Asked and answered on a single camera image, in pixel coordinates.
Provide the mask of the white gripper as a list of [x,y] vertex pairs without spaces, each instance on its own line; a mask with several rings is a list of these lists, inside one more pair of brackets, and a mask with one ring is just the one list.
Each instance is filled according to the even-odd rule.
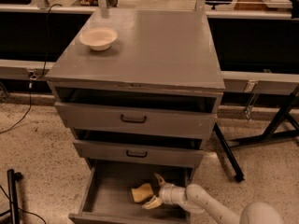
[[166,183],[164,178],[155,173],[158,185],[161,187],[159,190],[159,197],[153,196],[148,202],[142,205],[143,209],[150,210],[165,204],[182,205],[187,202],[186,189],[176,186],[174,184]]

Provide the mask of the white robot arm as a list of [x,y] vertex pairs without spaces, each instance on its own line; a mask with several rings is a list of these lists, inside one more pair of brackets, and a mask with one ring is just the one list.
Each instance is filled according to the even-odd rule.
[[246,205],[241,215],[212,198],[201,186],[189,184],[186,188],[166,182],[155,175],[160,186],[159,196],[153,196],[142,205],[154,209],[164,204],[176,204],[192,214],[206,211],[217,224],[285,224],[280,213],[268,203],[253,202]]

